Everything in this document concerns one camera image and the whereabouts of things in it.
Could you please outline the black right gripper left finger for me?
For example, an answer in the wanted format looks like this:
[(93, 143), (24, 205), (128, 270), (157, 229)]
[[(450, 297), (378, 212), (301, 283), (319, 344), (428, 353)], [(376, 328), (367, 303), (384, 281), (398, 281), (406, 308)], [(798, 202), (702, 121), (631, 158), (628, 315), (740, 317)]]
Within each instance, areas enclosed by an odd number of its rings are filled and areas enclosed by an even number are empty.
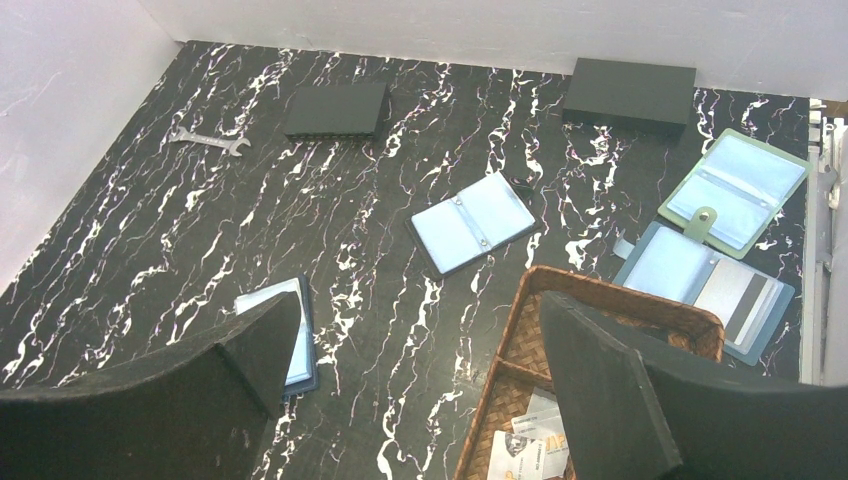
[(278, 416), (296, 294), (61, 387), (1, 394), (5, 479), (246, 479)]

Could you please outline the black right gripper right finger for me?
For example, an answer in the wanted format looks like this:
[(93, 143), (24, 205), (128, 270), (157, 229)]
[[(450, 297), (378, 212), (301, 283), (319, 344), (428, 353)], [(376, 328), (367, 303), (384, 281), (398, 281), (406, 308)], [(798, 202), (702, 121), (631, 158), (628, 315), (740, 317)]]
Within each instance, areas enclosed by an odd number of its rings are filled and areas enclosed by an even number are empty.
[(732, 368), (544, 294), (539, 322), (580, 479), (843, 479), (847, 390)]

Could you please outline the dark blue card holder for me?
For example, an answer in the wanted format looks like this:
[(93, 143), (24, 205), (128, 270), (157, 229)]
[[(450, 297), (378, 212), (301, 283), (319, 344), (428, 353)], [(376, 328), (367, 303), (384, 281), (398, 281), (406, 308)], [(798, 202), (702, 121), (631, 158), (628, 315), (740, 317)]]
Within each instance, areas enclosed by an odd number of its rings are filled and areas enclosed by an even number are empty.
[(292, 353), (282, 398), (315, 390), (319, 383), (314, 345), (314, 321), (308, 278), (301, 274), (251, 293), (238, 296), (234, 301), (237, 315), (241, 315), (262, 302), (282, 293), (296, 293), (300, 302), (301, 318)]

